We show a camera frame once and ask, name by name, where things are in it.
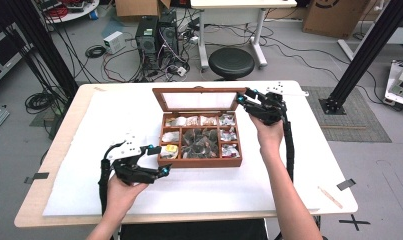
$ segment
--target open wooden box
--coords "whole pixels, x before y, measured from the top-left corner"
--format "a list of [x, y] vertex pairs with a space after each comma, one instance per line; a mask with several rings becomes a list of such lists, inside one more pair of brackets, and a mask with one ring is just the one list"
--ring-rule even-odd
[[[235, 109], [238, 106], [236, 94], [243, 94], [245, 90], [153, 88], [164, 112], [159, 143], [163, 152], [158, 155], [159, 165], [171, 163], [173, 168], [241, 166], [242, 151]], [[164, 152], [168, 145], [171, 146], [167, 149], [177, 149], [177, 156], [176, 153]]]

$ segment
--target human arm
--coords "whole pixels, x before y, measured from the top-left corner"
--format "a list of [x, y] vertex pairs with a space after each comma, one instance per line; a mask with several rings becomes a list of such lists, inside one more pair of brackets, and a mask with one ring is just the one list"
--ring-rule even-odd
[[148, 184], [128, 186], [114, 175], [108, 182], [107, 208], [99, 224], [86, 238], [87, 240], [110, 239], [114, 231], [132, 207], [136, 197]]
[[279, 227], [285, 240], [322, 239], [312, 216], [298, 196], [282, 163], [279, 147], [283, 138], [283, 123], [264, 125], [250, 115], [257, 128], [260, 153], [269, 174]]

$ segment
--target round stool seat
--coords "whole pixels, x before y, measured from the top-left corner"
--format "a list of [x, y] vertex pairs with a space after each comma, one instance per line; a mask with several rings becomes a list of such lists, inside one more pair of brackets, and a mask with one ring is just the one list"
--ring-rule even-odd
[[253, 57], [239, 48], [221, 48], [210, 55], [211, 70], [225, 80], [235, 80], [250, 74], [255, 66]]

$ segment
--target human hand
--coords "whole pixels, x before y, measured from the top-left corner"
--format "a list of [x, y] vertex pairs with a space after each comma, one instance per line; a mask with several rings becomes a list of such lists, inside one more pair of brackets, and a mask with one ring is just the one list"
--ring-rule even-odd
[[146, 183], [128, 186], [114, 175], [108, 182], [107, 208], [104, 215], [123, 219], [136, 197], [147, 187]]
[[279, 146], [283, 138], [282, 120], [266, 126], [264, 123], [250, 114], [250, 119], [257, 128], [257, 138], [261, 148], [279, 151]]

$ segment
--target gray carpet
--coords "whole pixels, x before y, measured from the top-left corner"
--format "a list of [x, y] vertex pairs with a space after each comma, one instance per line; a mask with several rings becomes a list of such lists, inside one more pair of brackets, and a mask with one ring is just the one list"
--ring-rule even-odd
[[334, 88], [302, 87], [302, 89], [310, 93], [307, 101], [328, 141], [391, 142], [358, 89], [355, 88], [351, 92], [343, 105], [346, 115], [326, 115], [322, 110], [319, 99], [328, 98]]

